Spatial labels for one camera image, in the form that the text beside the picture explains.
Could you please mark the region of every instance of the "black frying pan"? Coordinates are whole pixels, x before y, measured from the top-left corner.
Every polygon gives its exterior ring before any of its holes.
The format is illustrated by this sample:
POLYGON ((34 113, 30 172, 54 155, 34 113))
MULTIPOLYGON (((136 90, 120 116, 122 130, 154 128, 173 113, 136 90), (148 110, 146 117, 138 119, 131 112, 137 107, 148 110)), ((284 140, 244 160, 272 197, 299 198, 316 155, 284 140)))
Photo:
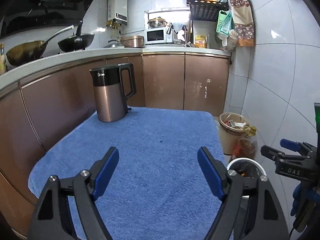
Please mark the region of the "black frying pan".
POLYGON ((90 46, 90 44, 92 43, 94 34, 92 33, 81 34, 82 23, 83 21, 81 20, 77 28, 76 35, 70 36, 58 42, 59 48, 63 52, 70 52, 74 50, 85 49, 88 46, 90 46))

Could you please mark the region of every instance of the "pan handle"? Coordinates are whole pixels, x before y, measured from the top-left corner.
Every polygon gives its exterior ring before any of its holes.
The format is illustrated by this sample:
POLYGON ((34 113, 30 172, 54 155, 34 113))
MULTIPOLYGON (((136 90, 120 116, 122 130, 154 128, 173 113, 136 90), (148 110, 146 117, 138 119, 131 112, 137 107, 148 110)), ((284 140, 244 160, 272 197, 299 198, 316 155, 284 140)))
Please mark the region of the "pan handle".
POLYGON ((55 36, 59 35, 60 33, 65 32, 65 31, 67 31, 67 30, 71 30, 71 29, 73 29, 73 28, 74 28, 74 26, 73 26, 73 25, 70 25, 69 27, 66 27, 66 28, 63 28, 63 29, 60 30, 60 31, 57 31, 57 32, 54 33, 52 36, 50 36, 49 38, 47 38, 44 42, 42 42, 41 46, 47 45, 47 43, 48 43, 51 39, 53 39, 55 36))

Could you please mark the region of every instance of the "bottle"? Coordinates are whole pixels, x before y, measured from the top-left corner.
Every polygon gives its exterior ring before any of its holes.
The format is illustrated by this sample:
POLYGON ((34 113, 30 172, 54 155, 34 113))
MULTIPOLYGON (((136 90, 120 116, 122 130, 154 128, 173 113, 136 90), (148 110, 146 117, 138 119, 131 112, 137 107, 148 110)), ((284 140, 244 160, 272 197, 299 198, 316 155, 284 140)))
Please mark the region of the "bottle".
POLYGON ((257 128, 255 126, 246 125, 244 130, 246 133, 238 140, 230 158, 230 162, 236 158, 254 159, 256 155, 258 148, 257 137, 255 136, 257 128))
POLYGON ((4 58, 4 44, 0 44, 0 75, 7 71, 7 66, 4 58))

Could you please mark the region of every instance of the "microwave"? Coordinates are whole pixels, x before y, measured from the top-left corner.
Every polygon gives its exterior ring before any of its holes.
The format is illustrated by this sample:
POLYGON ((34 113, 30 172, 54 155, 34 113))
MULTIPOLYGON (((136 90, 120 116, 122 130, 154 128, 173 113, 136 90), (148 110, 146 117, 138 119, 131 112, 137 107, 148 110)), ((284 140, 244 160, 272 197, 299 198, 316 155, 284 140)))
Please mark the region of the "microwave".
POLYGON ((153 28, 144 31, 144 43, 150 44, 161 44, 161 43, 173 43, 173 40, 177 40, 178 36, 171 31, 171 34, 167 34, 169 27, 153 28))

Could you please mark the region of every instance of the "wok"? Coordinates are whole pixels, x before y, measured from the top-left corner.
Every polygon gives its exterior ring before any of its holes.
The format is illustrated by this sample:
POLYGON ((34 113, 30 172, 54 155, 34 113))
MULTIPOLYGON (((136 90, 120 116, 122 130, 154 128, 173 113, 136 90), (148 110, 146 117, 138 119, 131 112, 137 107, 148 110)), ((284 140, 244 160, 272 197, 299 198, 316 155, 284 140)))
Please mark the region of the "wok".
POLYGON ((81 20, 75 35, 65 38, 64 40, 58 42, 59 48, 63 52, 85 49, 92 43, 94 34, 81 34, 82 23, 83 21, 81 20))
POLYGON ((6 54, 9 63, 12 66, 20 66, 30 61, 39 59, 44 53, 47 47, 47 44, 51 39, 53 39, 55 36, 59 35, 60 33, 63 33, 73 28, 74 28, 73 25, 66 27, 54 33, 45 41, 29 41, 13 47, 6 54))

